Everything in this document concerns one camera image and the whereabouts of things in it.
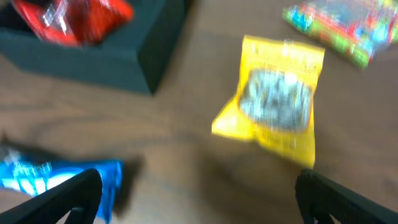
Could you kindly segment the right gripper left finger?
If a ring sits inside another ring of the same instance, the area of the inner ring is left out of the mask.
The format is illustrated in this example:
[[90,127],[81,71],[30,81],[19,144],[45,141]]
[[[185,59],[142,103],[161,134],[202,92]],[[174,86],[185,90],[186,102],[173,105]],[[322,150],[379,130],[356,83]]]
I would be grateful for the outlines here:
[[102,196],[102,180],[88,169],[60,185],[1,214],[1,224],[92,224]]

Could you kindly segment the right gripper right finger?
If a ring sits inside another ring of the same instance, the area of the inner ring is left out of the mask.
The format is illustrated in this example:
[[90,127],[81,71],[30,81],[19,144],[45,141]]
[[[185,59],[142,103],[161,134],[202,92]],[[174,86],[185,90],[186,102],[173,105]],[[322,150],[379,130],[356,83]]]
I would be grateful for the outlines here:
[[310,169],[297,177],[295,198],[304,224],[397,224],[397,212]]

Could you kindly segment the blue Oreo cookie pack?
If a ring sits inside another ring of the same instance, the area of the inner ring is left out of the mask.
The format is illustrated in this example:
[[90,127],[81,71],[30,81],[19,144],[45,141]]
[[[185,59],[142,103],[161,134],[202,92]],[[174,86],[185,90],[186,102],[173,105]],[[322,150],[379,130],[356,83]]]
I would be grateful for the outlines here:
[[18,151],[10,146],[1,147],[1,188],[12,189],[32,197],[61,184],[87,169],[96,169],[102,180],[102,196],[96,216],[110,223],[116,195],[123,180],[123,164],[119,160],[66,161],[60,159],[39,161],[37,156]]

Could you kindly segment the yellow snack bag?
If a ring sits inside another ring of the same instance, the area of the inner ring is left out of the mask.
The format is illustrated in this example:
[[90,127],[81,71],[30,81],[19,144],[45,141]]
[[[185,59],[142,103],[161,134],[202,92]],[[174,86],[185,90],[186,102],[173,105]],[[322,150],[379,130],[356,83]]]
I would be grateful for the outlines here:
[[235,94],[211,125],[215,135],[256,141],[301,166],[315,164],[314,94],[325,49],[245,35]]

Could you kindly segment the red candy bag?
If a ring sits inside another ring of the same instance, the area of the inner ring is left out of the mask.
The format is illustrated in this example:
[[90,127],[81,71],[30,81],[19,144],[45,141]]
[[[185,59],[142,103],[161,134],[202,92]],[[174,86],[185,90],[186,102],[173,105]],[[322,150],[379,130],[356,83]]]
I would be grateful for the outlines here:
[[40,40],[68,47],[98,44],[134,17],[133,6],[124,0],[13,0],[11,4]]

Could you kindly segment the green Haribo gummy bag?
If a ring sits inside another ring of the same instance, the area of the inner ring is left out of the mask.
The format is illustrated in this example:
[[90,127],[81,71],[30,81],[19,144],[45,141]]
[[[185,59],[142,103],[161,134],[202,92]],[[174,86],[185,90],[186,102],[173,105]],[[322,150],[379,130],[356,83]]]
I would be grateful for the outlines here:
[[285,8],[282,17],[359,68],[397,43],[397,1],[312,0]]

